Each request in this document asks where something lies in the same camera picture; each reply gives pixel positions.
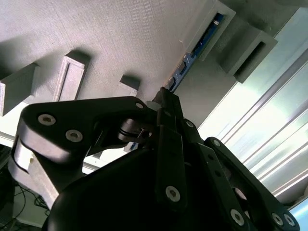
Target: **metal pin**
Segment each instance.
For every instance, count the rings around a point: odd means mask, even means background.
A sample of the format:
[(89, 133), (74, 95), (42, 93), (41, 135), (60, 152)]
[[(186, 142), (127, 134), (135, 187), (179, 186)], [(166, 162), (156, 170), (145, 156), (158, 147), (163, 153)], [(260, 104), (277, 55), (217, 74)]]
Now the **metal pin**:
[(186, 124), (187, 124), (189, 127), (193, 128), (193, 123), (192, 123), (191, 121), (187, 120), (187, 121), (186, 121)]
[(271, 215), (272, 215), (274, 221), (275, 221), (278, 225), (280, 225), (280, 226), (283, 225), (282, 219), (281, 219), (276, 213), (272, 213)]
[(220, 143), (217, 140), (214, 140), (213, 143), (217, 146), (220, 147)]
[(284, 214), (284, 218), (287, 220), (287, 222), (291, 225), (291, 226), (295, 226), (295, 222), (293, 221), (293, 219), (287, 215), (287, 214)]
[(166, 195), (172, 202), (178, 202), (181, 198), (179, 191), (173, 186), (166, 187)]
[(67, 131), (65, 136), (69, 141), (74, 142), (74, 143), (78, 143), (82, 141), (82, 138), (83, 138), (81, 132), (78, 130), (74, 130), (74, 129)]
[(230, 211), (232, 219), (239, 225), (243, 226), (245, 224), (243, 216), (236, 209), (231, 209)]
[(136, 106), (141, 108), (141, 109), (143, 108), (143, 105), (141, 103), (136, 103)]
[(50, 126), (55, 124), (56, 119), (52, 115), (42, 114), (38, 117), (38, 121), (43, 125)]

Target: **black cable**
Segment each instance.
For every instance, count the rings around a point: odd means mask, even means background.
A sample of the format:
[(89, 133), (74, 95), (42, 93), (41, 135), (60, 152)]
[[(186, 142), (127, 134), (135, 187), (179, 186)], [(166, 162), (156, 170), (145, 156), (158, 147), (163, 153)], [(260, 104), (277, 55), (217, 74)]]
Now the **black cable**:
[(24, 195), (24, 206), (23, 206), (23, 208), (21, 209), (21, 211), (19, 212), (19, 214), (16, 216), (16, 217), (14, 217), (12, 220), (10, 220), (8, 223), (6, 223), (4, 226), (2, 226), (1, 228), (0, 228), (0, 230), (4, 230), (4, 228), (6, 227), (6, 226), (8, 226), (11, 222), (13, 222), (15, 219), (17, 219), (18, 218), (18, 216), (23, 212), (23, 210), (25, 209), (25, 206), (26, 206), (26, 196), (25, 196), (25, 192), (23, 191), (23, 189), (21, 188), (21, 186), (19, 186), (20, 187), (20, 190), (23, 192), (23, 195)]
[(32, 195), (34, 196), (34, 198), (35, 198), (35, 200), (34, 200), (34, 205), (46, 209), (46, 211), (45, 211), (44, 213), (45, 213), (46, 216), (48, 216), (48, 215), (47, 215), (47, 212), (50, 212), (50, 210), (49, 210), (47, 204), (45, 203), (43, 197), (41, 197), (41, 196), (35, 196), (33, 192), (31, 192), (31, 191), (28, 190), (28, 189), (25, 189), (25, 188), (21, 187), (20, 185), (19, 185), (19, 187), (22, 188), (22, 189), (24, 189), (24, 190), (27, 191), (28, 193), (32, 194)]

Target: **gray rectangular block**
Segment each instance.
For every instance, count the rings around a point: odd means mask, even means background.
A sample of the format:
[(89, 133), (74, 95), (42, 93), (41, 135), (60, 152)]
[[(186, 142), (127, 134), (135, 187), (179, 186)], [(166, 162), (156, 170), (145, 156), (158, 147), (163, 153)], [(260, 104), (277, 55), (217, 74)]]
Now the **gray rectangular block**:
[(34, 75), (39, 75), (39, 67), (30, 64), (0, 80), (0, 116), (7, 114), (31, 95)]
[(87, 55), (77, 51), (64, 56), (53, 101), (69, 101), (78, 97), (89, 62)]
[(276, 44), (273, 37), (248, 25), (242, 39), (226, 54), (220, 66), (243, 83)]

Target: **screw head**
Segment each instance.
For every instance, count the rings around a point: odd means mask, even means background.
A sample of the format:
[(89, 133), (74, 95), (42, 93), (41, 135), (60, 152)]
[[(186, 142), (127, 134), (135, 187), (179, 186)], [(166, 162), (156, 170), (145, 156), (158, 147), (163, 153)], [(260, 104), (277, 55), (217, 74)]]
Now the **screw head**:
[(214, 140), (214, 141), (213, 141), (213, 143), (214, 143), (217, 147), (220, 147), (220, 143), (219, 143), (219, 141)]
[(38, 117), (38, 121), (43, 125), (50, 126), (55, 124), (56, 119), (52, 115), (42, 114)]
[(166, 195), (172, 202), (178, 202), (181, 198), (179, 191), (173, 186), (166, 187)]
[(82, 138), (83, 138), (80, 131), (73, 130), (73, 129), (67, 131), (65, 136), (69, 141), (74, 142), (74, 143), (78, 143), (78, 142), (82, 141)]
[(283, 216), (284, 216), (284, 218), (286, 219), (286, 221), (287, 221), (291, 226), (295, 226), (295, 222), (293, 221), (293, 219), (292, 219), (289, 215), (284, 214)]
[(165, 111), (165, 114), (166, 114), (167, 116), (171, 116), (171, 114), (170, 114), (168, 111)]
[(243, 218), (243, 216), (240, 214), (239, 211), (237, 211), (236, 209), (231, 209), (230, 211), (231, 217), (232, 219), (239, 225), (239, 226), (243, 226), (245, 224), (245, 220)]
[(283, 225), (283, 221), (281, 220), (281, 218), (276, 214), (276, 213), (272, 213), (271, 216), (273, 217), (274, 221), (282, 226)]
[(192, 123), (191, 121), (187, 120), (187, 121), (186, 121), (186, 124), (187, 124), (189, 127), (193, 128), (193, 123)]
[(143, 105), (141, 103), (136, 103), (136, 106), (141, 108), (141, 109), (143, 108)]

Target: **blue circuit board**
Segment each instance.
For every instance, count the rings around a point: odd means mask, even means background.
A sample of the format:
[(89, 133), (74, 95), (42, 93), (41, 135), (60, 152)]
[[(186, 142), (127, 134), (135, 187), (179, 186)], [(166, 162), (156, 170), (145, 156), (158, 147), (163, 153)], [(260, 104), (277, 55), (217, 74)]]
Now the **blue circuit board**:
[(181, 81), (183, 80), (184, 76), (187, 74), (189, 69), (191, 68), (194, 61), (197, 57), (201, 54), (201, 52), (206, 48), (208, 42), (214, 35), (215, 31), (218, 28), (218, 25), (223, 20), (224, 15), (217, 13), (206, 29), (205, 33), (202, 35), (200, 40), (198, 41), (197, 45), (195, 46), (192, 53), (186, 53), (181, 60), (178, 68), (172, 74), (172, 77), (169, 79), (168, 83), (166, 84), (165, 88), (169, 89), (171, 92), (174, 92), (176, 88), (179, 86)]

